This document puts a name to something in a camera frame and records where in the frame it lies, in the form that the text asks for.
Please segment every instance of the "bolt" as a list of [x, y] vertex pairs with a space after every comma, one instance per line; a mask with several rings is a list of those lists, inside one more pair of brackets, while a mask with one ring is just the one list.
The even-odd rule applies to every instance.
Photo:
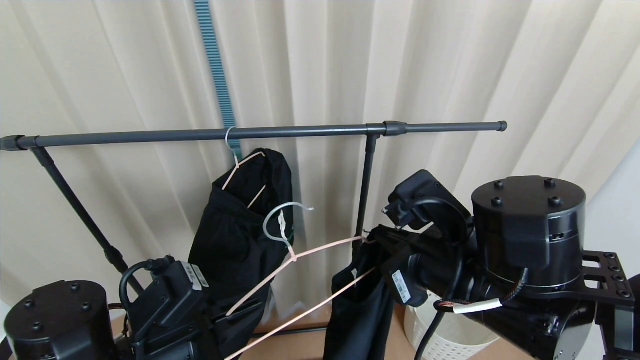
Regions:
[[557, 196], [552, 196], [549, 198], [549, 206], [560, 206], [562, 204], [562, 199]]

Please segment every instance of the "clothes hanger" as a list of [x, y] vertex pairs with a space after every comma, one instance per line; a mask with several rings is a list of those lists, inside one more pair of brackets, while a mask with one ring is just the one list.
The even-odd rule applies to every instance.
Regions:
[[[306, 206], [304, 206], [303, 204], [300, 204], [299, 202], [286, 202], [285, 204], [279, 205], [277, 206], [275, 209], [271, 210], [271, 212], [269, 213], [269, 215], [267, 215], [267, 217], [264, 219], [264, 223], [262, 223], [262, 230], [264, 231], [264, 234], [271, 240], [275, 240], [275, 241], [280, 241], [283, 242], [287, 245], [287, 248], [289, 249], [289, 254], [291, 255], [290, 258], [285, 261], [279, 268], [277, 268], [273, 273], [271, 273], [268, 277], [266, 277], [262, 282], [260, 282], [258, 285], [256, 285], [256, 287], [254, 287], [251, 291], [249, 291], [242, 299], [240, 299], [233, 307], [231, 307], [231, 309], [229, 309], [229, 311], [227, 311], [226, 315], [230, 316], [234, 313], [235, 310], [237, 310], [240, 306], [242, 306], [242, 304], [244, 304], [244, 302], [246, 302], [253, 294], [255, 294], [258, 290], [260, 290], [264, 285], [266, 285], [270, 280], [272, 280], [276, 275], [278, 275], [282, 270], [284, 270], [284, 268], [286, 268], [287, 266], [289, 266], [291, 263], [297, 261], [299, 258], [302, 258], [304, 256], [307, 255], [311, 255], [315, 252], [319, 252], [322, 250], [326, 250], [329, 249], [331, 247], [337, 246], [337, 245], [341, 245], [344, 243], [351, 243], [353, 241], [357, 241], [357, 240], [362, 240], [365, 243], [373, 243], [374, 241], [368, 241], [367, 238], [365, 238], [364, 236], [356, 236], [354, 238], [348, 238], [348, 239], [344, 239], [344, 240], [339, 240], [339, 241], [335, 241], [333, 243], [329, 243], [320, 247], [317, 247], [315, 249], [311, 249], [305, 252], [302, 252], [301, 254], [297, 254], [293, 251], [293, 247], [291, 246], [291, 244], [289, 243], [289, 240], [286, 238], [285, 234], [284, 234], [284, 230], [281, 224], [281, 232], [282, 232], [282, 237], [281, 238], [277, 238], [271, 234], [269, 234], [269, 231], [267, 230], [267, 223], [269, 222], [269, 219], [280, 209], [286, 207], [286, 206], [299, 206], [305, 210], [313, 210], [313, 208], [308, 208]], [[285, 327], [291, 325], [294, 322], [297, 322], [298, 320], [302, 319], [303, 317], [309, 315], [310, 313], [313, 313], [314, 311], [318, 310], [320, 307], [323, 307], [324, 305], [327, 305], [327, 303], [329, 303], [331, 300], [335, 299], [336, 297], [338, 297], [341, 293], [345, 292], [346, 290], [348, 290], [350, 287], [354, 286], [357, 282], [359, 282], [360, 280], [362, 280], [365, 276], [371, 274], [373, 272], [373, 270], [375, 270], [375, 267], [366, 271], [366, 273], [362, 274], [361, 276], [357, 277], [355, 280], [353, 280], [352, 282], [350, 282], [349, 284], [347, 284], [347, 286], [343, 287], [342, 289], [340, 289], [339, 291], [336, 291], [335, 294], [333, 294], [331, 297], [327, 298], [326, 300], [322, 301], [320, 304], [314, 306], [313, 308], [305, 311], [304, 313], [300, 314], [299, 316], [297, 316], [296, 318], [293, 318], [292, 320], [289, 320], [288, 322], [286, 322], [285, 324], [277, 327], [276, 329], [272, 330], [271, 332], [263, 335], [263, 337], [259, 338], [258, 340], [250, 343], [249, 345], [245, 346], [244, 348], [238, 350], [237, 352], [235, 352], [234, 354], [232, 354], [231, 356], [228, 356], [225, 360], [231, 360], [233, 358], [235, 358], [238, 355], [241, 355], [243, 352], [249, 350], [250, 348], [254, 347], [255, 345], [263, 342], [264, 340], [266, 340], [267, 338], [271, 337], [272, 335], [274, 335], [275, 333], [277, 333], [278, 331], [284, 329]]]
[[[229, 150], [231, 151], [231, 153], [234, 155], [234, 161], [236, 162], [236, 167], [234, 167], [233, 171], [231, 171], [231, 174], [229, 175], [229, 177], [227, 178], [227, 181], [225, 181], [225, 184], [222, 186], [222, 190], [227, 188], [227, 185], [229, 185], [229, 182], [231, 181], [231, 178], [236, 174], [236, 171], [240, 168], [240, 165], [246, 163], [247, 161], [253, 159], [254, 157], [258, 156], [258, 155], [262, 155], [263, 157], [267, 157], [264, 152], [259, 151], [256, 152], [255, 154], [249, 156], [248, 158], [243, 159], [242, 161], [238, 162], [238, 157], [236, 155], [236, 152], [231, 148], [231, 145], [229, 145], [229, 133], [231, 132], [231, 129], [233, 129], [235, 126], [232, 126], [230, 128], [227, 129], [227, 133], [225, 135], [225, 143], [227, 144], [227, 147], [229, 148]], [[251, 200], [251, 202], [249, 203], [249, 206], [247, 206], [247, 208], [250, 208], [251, 205], [253, 205], [253, 203], [258, 199], [258, 197], [262, 194], [262, 192], [264, 191], [264, 189], [267, 187], [267, 185], [262, 185], [262, 188], [260, 189], [260, 191], [258, 192], [258, 194], [253, 198], [253, 200]]]

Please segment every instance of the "perforated basket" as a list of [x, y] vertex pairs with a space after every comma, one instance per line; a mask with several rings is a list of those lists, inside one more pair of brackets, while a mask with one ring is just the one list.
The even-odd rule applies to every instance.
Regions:
[[[417, 309], [407, 307], [404, 316], [404, 332], [407, 339], [418, 348], [424, 333], [436, 315], [433, 303], [439, 300], [429, 293], [429, 300]], [[498, 336], [487, 328], [464, 317], [464, 315], [446, 314], [438, 326], [431, 341], [427, 344], [423, 359], [428, 360], [464, 360], [472, 357], [489, 344], [498, 340]]]

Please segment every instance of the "beige curtain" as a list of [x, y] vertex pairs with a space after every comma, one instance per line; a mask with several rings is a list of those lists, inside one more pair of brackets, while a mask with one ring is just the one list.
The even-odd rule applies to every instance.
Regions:
[[[393, 187], [431, 171], [470, 207], [479, 185], [562, 177], [591, 198], [640, 136], [640, 3], [212, 1], [239, 127], [398, 120], [493, 122], [505, 133], [378, 142], [365, 228]], [[222, 127], [191, 1], [0, 2], [0, 135]], [[285, 154], [296, 250], [352, 236], [364, 138], [243, 140]], [[186, 259], [223, 142], [50, 150], [133, 264]], [[2, 299], [59, 279], [119, 275], [29, 153], [0, 154]], [[281, 315], [319, 302], [349, 247], [302, 259], [273, 286]], [[139, 278], [147, 283], [146, 276]]]

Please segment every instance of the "clothes rack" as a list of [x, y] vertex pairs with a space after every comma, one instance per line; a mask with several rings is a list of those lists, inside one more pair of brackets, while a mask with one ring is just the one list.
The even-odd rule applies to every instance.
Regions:
[[[261, 139], [261, 138], [297, 138], [312, 136], [366, 136], [364, 171], [362, 173], [362, 185], [360, 187], [360, 203], [358, 206], [358, 218], [356, 222], [355, 236], [362, 235], [364, 215], [369, 195], [369, 183], [371, 182], [371, 170], [373, 157], [376, 152], [376, 142], [381, 136], [399, 136], [408, 133], [444, 133], [455, 131], [505, 131], [507, 123], [500, 122], [467, 122], [446, 124], [407, 124], [398, 121], [386, 121], [379, 124], [336, 125], [336, 126], [284, 126], [284, 127], [248, 127], [234, 128], [228, 134], [229, 139]], [[0, 139], [2, 151], [27, 151], [30, 150], [38, 162], [46, 169], [51, 179], [56, 183], [60, 192], [65, 196], [71, 207], [83, 221], [89, 232], [98, 241], [104, 250], [104, 254], [116, 270], [121, 274], [129, 268], [122, 253], [110, 244], [98, 225], [77, 198], [73, 189], [67, 183], [47, 147], [73, 146], [73, 145], [100, 145], [109, 143], [147, 143], [147, 142], [182, 142], [224, 140], [226, 129], [199, 129], [199, 130], [169, 130], [169, 131], [131, 131], [121, 133], [94, 133], [94, 134], [69, 134], [51, 136], [24, 136], [11, 135]], [[358, 251], [359, 243], [353, 245], [353, 251]], [[129, 285], [139, 295], [144, 290], [135, 277], [129, 279]], [[292, 334], [297, 332], [320, 331], [326, 327], [313, 327], [308, 329], [295, 329], [283, 331], [279, 334]]]

